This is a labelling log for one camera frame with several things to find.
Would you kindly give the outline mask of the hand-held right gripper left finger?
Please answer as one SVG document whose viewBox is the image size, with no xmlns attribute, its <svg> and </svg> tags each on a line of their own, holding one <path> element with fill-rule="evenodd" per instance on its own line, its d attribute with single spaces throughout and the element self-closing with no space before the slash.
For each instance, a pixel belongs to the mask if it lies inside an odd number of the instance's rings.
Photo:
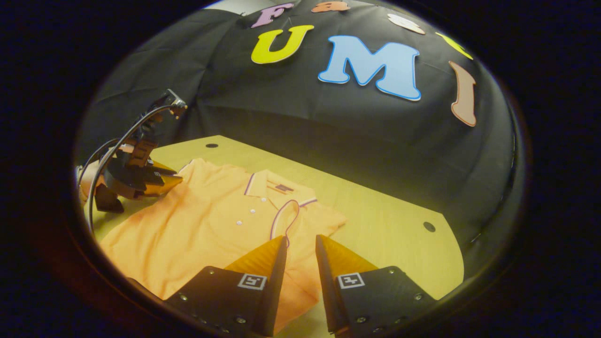
<svg viewBox="0 0 601 338">
<path fill-rule="evenodd" d="M 273 336 L 287 242 L 278 236 L 225 268 L 203 268 L 166 303 L 219 337 Z"/>
</svg>

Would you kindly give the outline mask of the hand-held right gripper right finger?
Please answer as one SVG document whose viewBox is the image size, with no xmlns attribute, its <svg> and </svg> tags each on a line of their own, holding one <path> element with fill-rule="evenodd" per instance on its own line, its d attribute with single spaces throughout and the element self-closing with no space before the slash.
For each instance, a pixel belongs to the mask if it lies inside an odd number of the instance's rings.
<svg viewBox="0 0 601 338">
<path fill-rule="evenodd" d="M 328 236 L 317 235 L 316 257 L 335 336 L 394 336 L 435 303 L 400 268 L 378 268 Z"/>
</svg>

